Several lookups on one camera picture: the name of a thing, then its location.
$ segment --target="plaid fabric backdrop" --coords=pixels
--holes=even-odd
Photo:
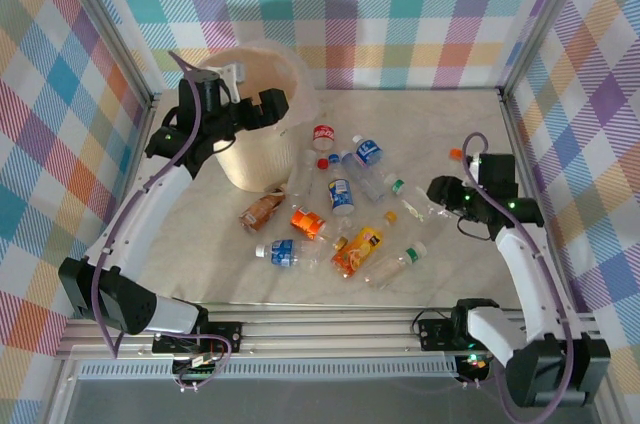
[[[318,88],[494,87],[545,0],[104,0],[158,90],[237,42],[295,48]]]
[[[516,98],[566,274],[640,422],[640,0],[568,0]]]
[[[78,0],[0,0],[0,423],[31,423],[71,311],[57,268],[109,221],[142,106]]]

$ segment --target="white floor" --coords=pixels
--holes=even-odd
[[[448,153],[473,131],[486,134],[491,152],[511,152],[493,91],[323,91],[321,97],[336,109],[335,149],[350,148],[356,133],[374,139],[405,181],[425,189],[439,175],[462,175],[461,168],[451,166]],[[163,96],[153,129],[175,99],[174,93]],[[330,214],[326,179],[318,175],[320,184],[310,200],[310,207],[323,216]],[[235,188],[210,159],[169,212],[140,283],[165,296],[199,302],[453,306],[459,298],[488,297],[502,307],[520,307],[495,245],[461,235],[455,221],[429,244],[425,259],[383,291],[367,286],[363,269],[344,279],[329,262],[314,272],[273,266],[253,256],[256,244],[304,237],[289,226],[291,211],[284,207],[260,234],[245,233],[237,216],[258,197]],[[372,214],[401,209],[393,199],[389,196],[373,208],[356,192],[353,221],[362,227]],[[412,219],[401,215],[387,248],[371,261],[416,236],[428,239],[428,230],[417,228]],[[465,229],[486,235],[479,225]]]

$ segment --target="plastic bottle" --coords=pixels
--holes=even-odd
[[[347,278],[355,274],[382,244],[387,230],[396,222],[397,216],[389,211],[376,219],[371,226],[363,227],[349,244],[340,249],[331,259],[334,266]]]
[[[364,167],[360,161],[350,152],[342,151],[342,167],[347,171],[351,182],[356,182],[362,189],[362,192],[372,200],[378,202],[384,197],[385,184],[379,176],[367,167]]]
[[[251,204],[238,218],[242,227],[249,232],[259,231],[284,201],[286,187],[286,184],[282,184]]]
[[[256,246],[256,256],[269,259],[272,264],[292,267],[302,264],[312,268],[318,263],[321,245],[312,241],[285,239]]]
[[[311,149],[302,151],[298,155],[287,181],[287,195],[291,199],[291,207],[293,209],[303,206],[311,193],[313,169],[316,165],[317,157],[316,152]]]
[[[312,241],[318,240],[328,243],[336,251],[342,249],[347,243],[347,238],[342,235],[345,225],[338,226],[328,223],[306,207],[301,207],[293,213],[291,225],[304,232]]]
[[[352,140],[356,144],[356,156],[366,166],[373,166],[380,162],[384,153],[374,141],[359,135],[353,136]]]
[[[313,128],[313,147],[319,151],[328,151],[333,147],[334,131],[332,109],[325,111],[318,118]]]
[[[404,185],[397,194],[402,207],[420,224],[427,225],[435,221],[444,227],[454,217],[442,206],[431,202],[425,190],[420,186]]]
[[[329,156],[329,171],[331,181],[329,182],[329,197],[331,198],[331,210],[336,216],[346,216],[354,209],[351,186],[345,179],[344,169],[340,165],[340,156],[331,154]]]
[[[371,169],[371,172],[378,180],[384,183],[384,189],[391,189],[393,193],[398,193],[400,188],[404,186],[404,181],[387,167],[387,163],[382,157],[384,152],[371,139],[364,139],[362,136],[353,136],[353,142],[356,144],[356,157],[365,167]]]
[[[364,280],[376,289],[385,288],[398,274],[427,254],[427,247],[414,242],[400,254],[389,254],[366,269]]]

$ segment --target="water bottle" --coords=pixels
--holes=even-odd
[[[354,209],[351,186],[345,179],[344,169],[340,165],[340,156],[329,156],[329,170],[331,181],[329,182],[329,197],[331,198],[331,210],[336,216],[346,216]]]
[[[362,136],[353,136],[353,142],[356,144],[356,156],[358,156],[358,159],[366,166],[374,166],[382,159],[382,149],[371,139],[365,139]]]
[[[420,241],[414,242],[400,254],[389,254],[367,268],[365,282],[376,289],[385,288],[398,274],[422,259],[427,247]]]
[[[287,181],[287,194],[291,199],[291,207],[293,209],[302,207],[311,193],[313,168],[317,157],[318,155],[311,149],[302,151],[298,155]]]
[[[378,202],[384,197],[385,184],[379,176],[369,168],[364,167],[360,161],[350,152],[342,151],[342,167],[362,189],[362,192],[372,200]]]
[[[391,171],[382,157],[384,152],[371,139],[364,139],[362,136],[353,136],[356,144],[356,157],[365,167],[371,169],[378,180],[384,183],[384,189],[391,189],[394,194],[401,192],[404,181]]]
[[[321,246],[313,241],[284,239],[256,246],[256,256],[269,259],[272,264],[280,267],[303,265],[313,268],[318,263]]]

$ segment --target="plastic bin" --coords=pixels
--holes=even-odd
[[[289,102],[289,111],[277,124],[240,131],[231,148],[216,154],[234,185],[245,191],[264,192],[287,180],[305,137],[306,126],[302,124],[315,119],[319,103],[305,63],[275,41],[242,44],[208,57],[199,67],[222,67],[233,62],[245,66],[245,81],[238,84],[242,98],[251,97],[257,104],[261,91],[277,88],[284,91]],[[216,143],[214,149],[227,144]]]

